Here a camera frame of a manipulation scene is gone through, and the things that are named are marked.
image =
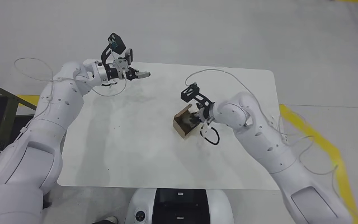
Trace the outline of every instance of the yellow tape line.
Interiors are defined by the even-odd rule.
[[[337,0],[337,2],[353,2],[353,3],[358,3],[358,0]]]
[[[37,103],[39,102],[39,98],[40,96],[35,96],[35,95],[17,95],[19,98],[22,98],[23,100],[26,100],[27,102],[34,104],[35,106],[37,106]]]
[[[340,195],[346,205],[353,211],[357,211],[356,204],[351,190],[348,175],[346,172],[346,166],[343,162],[340,150],[334,146],[331,142],[327,141],[321,134],[319,134],[314,128],[307,124],[296,113],[292,112],[287,106],[280,105],[281,116],[290,122],[299,131],[305,133],[308,136],[314,136],[314,142],[319,145],[330,157],[333,167],[338,165],[335,176],[338,182],[338,188]],[[358,224],[358,218],[350,211],[353,217],[353,223]]]

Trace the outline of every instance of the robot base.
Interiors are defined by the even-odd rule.
[[[222,190],[139,188],[125,224],[234,224],[229,199]]]

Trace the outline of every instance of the cardboard box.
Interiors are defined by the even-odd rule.
[[[189,120],[191,113],[188,111],[188,109],[191,106],[192,104],[187,105],[184,109],[182,109],[174,116],[173,127],[182,138],[185,138],[197,126],[197,124],[190,126],[189,124],[183,122],[183,119]]]

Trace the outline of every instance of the white table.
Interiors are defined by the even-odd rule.
[[[278,189],[268,172],[247,154],[226,125],[214,124],[221,140],[207,143],[193,131],[182,139],[173,116],[187,103],[180,99],[185,78],[205,66],[134,62],[151,76],[128,81],[115,97],[91,91],[81,113],[67,131],[63,186],[134,188]],[[270,71],[221,68],[236,75],[257,96],[264,112],[279,117],[274,75]],[[232,97],[244,88],[233,77],[214,71],[197,74],[200,92],[211,101]],[[96,88],[113,94],[124,81]]]

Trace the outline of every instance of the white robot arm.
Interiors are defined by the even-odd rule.
[[[60,143],[79,114],[85,94],[114,78],[150,76],[149,72],[129,67],[131,49],[125,57],[106,64],[110,50],[119,54],[125,50],[119,36],[112,34],[109,42],[102,62],[69,62],[62,66],[42,91],[34,119],[0,154],[0,223],[41,222],[43,195],[56,183],[62,169]]]
[[[199,102],[201,109],[193,116],[195,122],[212,120],[233,129],[244,149],[276,181],[296,223],[352,223],[352,217],[335,193],[312,179],[291,148],[283,144],[281,134],[268,124],[251,94],[240,92],[216,104],[200,94],[194,83],[182,92],[181,98],[186,102],[192,99]]]

